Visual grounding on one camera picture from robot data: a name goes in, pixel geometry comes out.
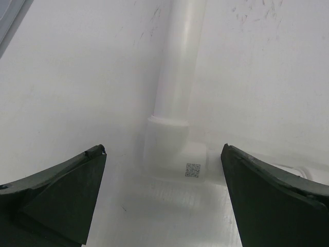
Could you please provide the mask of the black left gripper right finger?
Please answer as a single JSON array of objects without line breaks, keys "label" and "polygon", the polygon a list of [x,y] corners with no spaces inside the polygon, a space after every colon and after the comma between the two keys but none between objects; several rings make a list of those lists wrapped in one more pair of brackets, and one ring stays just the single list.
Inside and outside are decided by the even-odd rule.
[{"label": "black left gripper right finger", "polygon": [[328,246],[328,185],[228,144],[221,161],[243,246]]}]

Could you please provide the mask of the white PVC pipe frame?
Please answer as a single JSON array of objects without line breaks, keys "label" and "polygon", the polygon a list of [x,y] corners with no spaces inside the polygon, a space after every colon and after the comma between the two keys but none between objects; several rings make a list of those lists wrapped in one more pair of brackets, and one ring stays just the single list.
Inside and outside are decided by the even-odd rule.
[{"label": "white PVC pipe frame", "polygon": [[328,1],[172,1],[143,164],[225,185],[229,144],[328,184]]}]

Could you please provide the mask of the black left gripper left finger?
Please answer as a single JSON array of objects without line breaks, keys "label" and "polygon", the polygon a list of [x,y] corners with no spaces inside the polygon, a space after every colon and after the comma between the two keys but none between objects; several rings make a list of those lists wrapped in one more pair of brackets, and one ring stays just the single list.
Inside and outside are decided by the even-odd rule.
[{"label": "black left gripper left finger", "polygon": [[86,244],[107,154],[96,145],[1,185],[1,246]]}]

